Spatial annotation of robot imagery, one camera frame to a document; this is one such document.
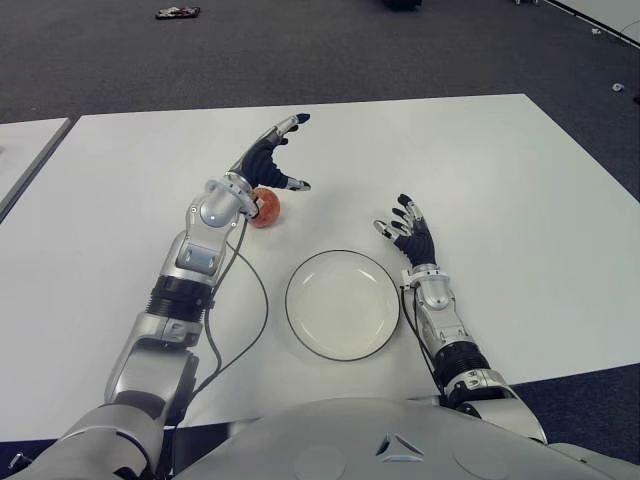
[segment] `white wall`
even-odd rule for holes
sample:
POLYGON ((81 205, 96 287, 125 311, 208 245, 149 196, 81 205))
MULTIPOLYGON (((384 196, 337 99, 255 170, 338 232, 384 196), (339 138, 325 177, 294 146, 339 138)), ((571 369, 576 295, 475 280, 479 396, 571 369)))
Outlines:
MULTIPOLYGON (((640 20, 640 0, 558 0, 600 23, 620 31, 631 22, 640 20)), ((640 23, 624 31, 624 35, 640 41, 640 23)))

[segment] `white table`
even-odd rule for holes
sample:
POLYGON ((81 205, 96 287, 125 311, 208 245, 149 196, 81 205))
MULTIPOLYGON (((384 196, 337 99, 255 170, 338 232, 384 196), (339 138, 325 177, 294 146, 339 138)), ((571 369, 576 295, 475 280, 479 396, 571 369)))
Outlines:
MULTIPOLYGON (((360 251, 400 279, 403 256, 371 225, 399 192, 420 202, 459 312, 508 381, 640 360, 640 207, 524 95, 90 116, 0 227, 2 439, 57 436, 100 404, 191 198, 300 111, 311 121, 277 160, 313 189, 280 193, 280 221, 243 247, 266 281, 269 326, 184 425, 435 392, 404 323, 373 356, 337 363, 303 347, 284 312, 291 273, 323 250, 360 251)), ((226 359, 262 315, 238 263, 212 317, 226 359)), ((196 351, 203 378, 213 355, 204 338, 196 351)))
POLYGON ((0 221, 69 123, 54 118, 0 125, 0 221))

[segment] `dark carpet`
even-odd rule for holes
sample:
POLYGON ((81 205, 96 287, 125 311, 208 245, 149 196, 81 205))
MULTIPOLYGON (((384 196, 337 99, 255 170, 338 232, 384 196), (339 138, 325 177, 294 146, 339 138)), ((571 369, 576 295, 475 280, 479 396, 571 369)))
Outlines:
MULTIPOLYGON (((591 25, 548 4, 425 0, 417 12, 394 13, 379 0, 196 3, 198 19, 158 22, 155 10, 171 2, 0 0, 0 123, 525 93, 640 196, 640 108, 632 101, 640 51, 592 36, 591 25), (616 82, 623 92, 611 90, 616 82)), ((517 390, 552 442, 638 463, 639 377, 636 365, 517 390)), ((223 431, 185 431, 178 463, 219 444, 223 431)), ((46 445, 0 445, 0 472, 16 451, 35 456, 46 445)))

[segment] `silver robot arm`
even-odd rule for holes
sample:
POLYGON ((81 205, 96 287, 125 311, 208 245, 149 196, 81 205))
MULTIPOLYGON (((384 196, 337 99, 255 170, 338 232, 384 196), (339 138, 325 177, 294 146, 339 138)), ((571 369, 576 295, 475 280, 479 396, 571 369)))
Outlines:
POLYGON ((546 444, 535 415, 502 375, 490 368, 456 313, 449 276, 436 263, 433 239, 420 208, 407 195, 400 195, 398 202, 403 209, 394 208, 393 213, 402 221, 387 225, 376 220, 374 226, 407 255, 413 266, 402 272, 403 295, 414 293, 412 328, 433 366, 444 406, 546 444))
POLYGON ((186 229, 174 239, 146 310, 138 315, 107 382, 104 404, 82 417, 16 479, 117 479, 153 475, 163 430, 183 418, 195 386, 205 309, 240 215, 258 214, 252 200, 260 185, 309 190, 283 175, 272 153, 285 134, 309 119, 294 115, 263 134, 187 210, 186 229))

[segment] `black object on floor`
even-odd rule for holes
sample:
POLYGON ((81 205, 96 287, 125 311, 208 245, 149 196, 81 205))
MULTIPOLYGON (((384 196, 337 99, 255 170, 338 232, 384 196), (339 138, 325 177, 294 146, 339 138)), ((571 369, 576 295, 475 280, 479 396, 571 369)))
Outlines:
POLYGON ((383 3, 391 10, 415 10, 422 5, 422 0, 383 0, 383 3))
POLYGON ((156 12, 156 20, 171 20, 174 18, 196 18, 200 15, 200 7, 171 7, 156 12))

